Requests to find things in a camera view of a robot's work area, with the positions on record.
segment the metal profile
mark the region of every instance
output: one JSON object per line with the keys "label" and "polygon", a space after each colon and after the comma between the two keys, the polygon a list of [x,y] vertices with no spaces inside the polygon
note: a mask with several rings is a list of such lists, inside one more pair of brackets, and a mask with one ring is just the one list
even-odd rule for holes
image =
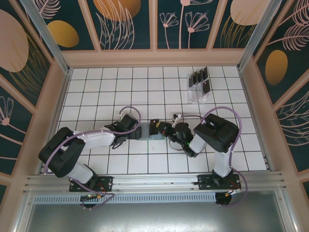
{"label": "metal profile", "polygon": [[[81,195],[38,195],[33,204],[80,204]],[[107,197],[90,199],[84,204],[100,203]],[[216,202],[215,193],[117,194],[107,203],[183,203]]]}

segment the purple cable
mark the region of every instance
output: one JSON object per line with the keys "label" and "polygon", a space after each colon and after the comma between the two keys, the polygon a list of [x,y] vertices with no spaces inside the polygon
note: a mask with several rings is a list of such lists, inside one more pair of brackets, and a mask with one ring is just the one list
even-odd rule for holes
{"label": "purple cable", "polygon": [[[122,112],[124,109],[127,109],[127,108],[134,109],[134,110],[138,113],[138,115],[139,115],[139,122],[137,123],[137,125],[136,125],[133,129],[131,129],[131,130],[129,130],[129,131],[126,131],[126,132],[116,132],[116,131],[110,131],[110,130],[91,130],[91,131],[87,131],[87,132],[82,132],[82,133],[79,133],[79,134],[75,134],[75,135],[73,135],[73,136],[67,138],[66,140],[64,140],[64,141],[52,152],[52,154],[50,155],[50,157],[48,158],[48,160],[47,160],[47,162],[46,162],[46,164],[45,164],[44,173],[45,173],[45,174],[52,174],[52,173],[53,173],[53,172],[49,172],[49,171],[48,171],[48,165],[49,165],[50,161],[52,160],[52,158],[54,157],[54,155],[56,154],[56,152],[57,152],[65,143],[67,143],[68,141],[70,141],[70,140],[73,139],[73,138],[76,138],[76,137],[78,137],[78,136],[84,136],[84,135],[86,135],[86,134],[93,134],[93,133],[100,133],[100,132],[101,132],[101,133],[113,133],[113,134],[129,134],[129,133],[135,131],[135,130],[140,126],[140,122],[141,122],[141,115],[140,115],[140,112],[139,112],[135,107],[133,107],[133,106],[126,106],[126,107],[122,108],[122,109],[120,110],[119,113],[121,114],[121,112]],[[97,191],[94,191],[94,190],[91,190],[91,189],[85,187],[85,186],[82,185],[82,183],[80,183],[78,180],[75,180],[75,179],[72,179],[72,180],[75,181],[80,187],[82,187],[83,189],[85,189],[85,190],[87,190],[87,191],[89,191],[89,192],[93,192],[93,193],[99,194],[99,195],[102,194],[102,192],[97,192]],[[92,208],[98,208],[98,207],[104,205],[106,202],[108,202],[111,198],[113,198],[113,197],[115,196],[114,193],[105,193],[104,196],[106,196],[106,195],[111,195],[111,197],[108,198],[108,199],[106,199],[104,202],[102,202],[102,203],[100,203],[100,204],[98,204],[98,205],[92,207]]]}
{"label": "purple cable", "polygon": [[235,168],[232,167],[232,155],[233,155],[233,150],[234,150],[234,147],[236,146],[236,143],[238,141],[238,139],[240,138],[240,134],[241,134],[241,129],[242,129],[242,124],[241,124],[241,119],[239,117],[239,115],[231,108],[228,108],[226,106],[219,106],[219,107],[215,107],[211,110],[209,110],[203,117],[201,116],[198,116],[198,115],[183,115],[183,117],[199,117],[199,118],[202,118],[201,119],[201,123],[203,124],[205,122],[205,118],[212,112],[212,111],[215,111],[215,110],[219,110],[219,109],[226,109],[226,110],[229,110],[231,112],[233,112],[233,114],[235,114],[235,116],[237,117],[237,120],[239,122],[239,132],[238,132],[238,135],[235,139],[235,142],[233,143],[232,147],[231,147],[231,151],[230,151],[230,155],[229,155],[229,158],[228,158],[228,165],[231,167],[231,169],[236,172],[238,175],[241,176],[241,178],[243,179],[243,182],[245,183],[245,195],[243,196],[243,198],[237,202],[237,203],[234,203],[234,204],[229,204],[229,205],[226,205],[226,207],[231,207],[231,206],[236,206],[236,205],[239,205],[241,204],[245,198],[247,197],[247,194],[248,194],[248,183],[245,179],[245,177],[243,176],[243,174],[241,174],[239,171],[237,171]]}

